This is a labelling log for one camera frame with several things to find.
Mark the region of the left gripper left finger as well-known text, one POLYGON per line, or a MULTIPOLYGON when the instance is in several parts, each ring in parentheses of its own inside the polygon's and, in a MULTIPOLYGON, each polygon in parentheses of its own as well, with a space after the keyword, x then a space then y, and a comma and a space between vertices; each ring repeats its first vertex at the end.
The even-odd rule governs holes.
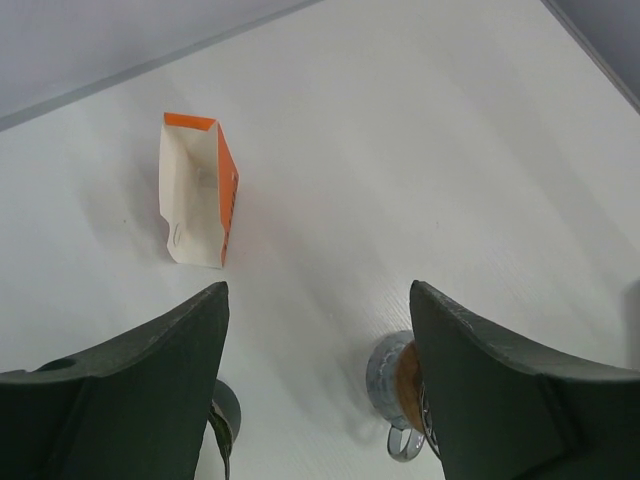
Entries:
POLYGON ((34 371, 1 376, 5 479, 191 479, 229 322, 214 283, 34 371))

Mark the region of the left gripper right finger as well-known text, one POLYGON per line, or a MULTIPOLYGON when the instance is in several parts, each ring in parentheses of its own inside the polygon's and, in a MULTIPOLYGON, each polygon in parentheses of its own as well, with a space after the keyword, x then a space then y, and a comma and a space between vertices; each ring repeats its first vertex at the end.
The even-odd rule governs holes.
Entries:
POLYGON ((410 315, 449 479, 635 479, 639 374, 560 352, 415 281, 410 315))

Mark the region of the clear glass funnel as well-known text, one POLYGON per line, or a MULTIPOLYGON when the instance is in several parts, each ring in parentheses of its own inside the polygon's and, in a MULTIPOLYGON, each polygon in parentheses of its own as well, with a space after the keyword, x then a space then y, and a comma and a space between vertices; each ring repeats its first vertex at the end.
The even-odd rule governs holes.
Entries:
POLYGON ((425 385, 421 386, 420 403, 421 403, 421 421, 422 421, 422 427, 424 430, 425 440, 429 445, 429 447, 431 448, 432 452, 435 454, 435 456, 438 459, 440 459, 441 454, 440 454, 439 443, 438 443, 436 432, 433 425, 432 411, 427 398, 425 385))

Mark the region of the clear glass dripper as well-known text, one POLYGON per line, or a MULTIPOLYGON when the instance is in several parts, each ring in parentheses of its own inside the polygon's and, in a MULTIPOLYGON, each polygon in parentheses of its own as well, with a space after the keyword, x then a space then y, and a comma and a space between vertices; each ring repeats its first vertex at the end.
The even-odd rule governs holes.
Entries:
POLYGON ((396 386, 401 354, 413 340, 411 330, 385 335, 373 349, 365 375, 368 398, 376 412, 390 425, 387 452, 401 463, 413 460, 425 442, 425 435, 410 424, 408 414, 403 411, 396 386))

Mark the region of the orange coffee filter box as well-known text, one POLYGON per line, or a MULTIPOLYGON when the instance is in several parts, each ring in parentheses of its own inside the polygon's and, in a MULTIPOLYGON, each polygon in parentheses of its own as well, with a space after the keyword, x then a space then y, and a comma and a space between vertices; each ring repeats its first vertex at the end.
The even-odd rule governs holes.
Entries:
POLYGON ((172 259, 225 265, 239 172, 218 120, 166 112, 159 146, 159 212, 172 259))

